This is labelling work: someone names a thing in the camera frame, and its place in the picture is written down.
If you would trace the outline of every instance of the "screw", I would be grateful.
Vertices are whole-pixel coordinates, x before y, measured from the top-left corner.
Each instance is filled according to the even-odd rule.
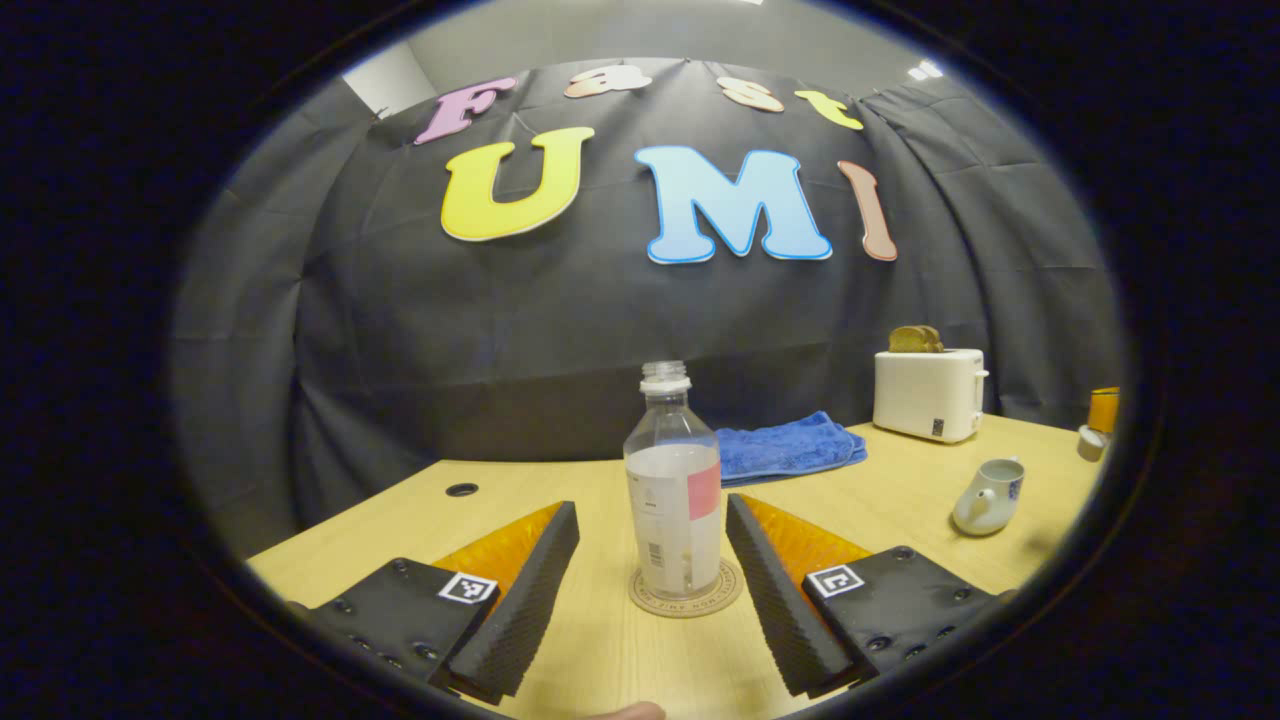
[[[431,650],[426,643],[413,643],[413,652],[422,660],[436,660],[440,657],[440,653]]]

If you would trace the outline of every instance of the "white toaster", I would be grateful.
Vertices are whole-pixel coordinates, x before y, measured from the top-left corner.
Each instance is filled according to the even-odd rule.
[[[877,352],[872,423],[941,442],[960,442],[982,423],[980,350]]]

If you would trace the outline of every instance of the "small white pitcher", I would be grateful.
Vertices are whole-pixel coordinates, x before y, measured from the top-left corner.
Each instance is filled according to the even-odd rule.
[[[970,536],[989,536],[1009,524],[1025,474],[1016,455],[983,462],[951,511],[956,527]]]

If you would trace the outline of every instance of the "bottle label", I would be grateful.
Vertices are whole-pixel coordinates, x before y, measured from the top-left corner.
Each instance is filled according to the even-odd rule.
[[[675,477],[637,473],[628,464],[640,570],[649,589],[684,594],[707,587],[719,571],[721,465],[713,460]]]

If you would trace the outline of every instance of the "letter m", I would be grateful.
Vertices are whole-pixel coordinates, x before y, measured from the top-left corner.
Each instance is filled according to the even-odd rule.
[[[658,188],[660,231],[649,243],[654,263],[703,263],[716,254],[716,241],[698,232],[695,208],[740,258],[751,250],[762,210],[769,218],[769,232],[760,241],[767,254],[781,260],[831,256],[831,242],[818,233],[800,191],[800,161],[795,158],[753,150],[736,182],[692,147],[644,147],[635,158],[649,167]]]

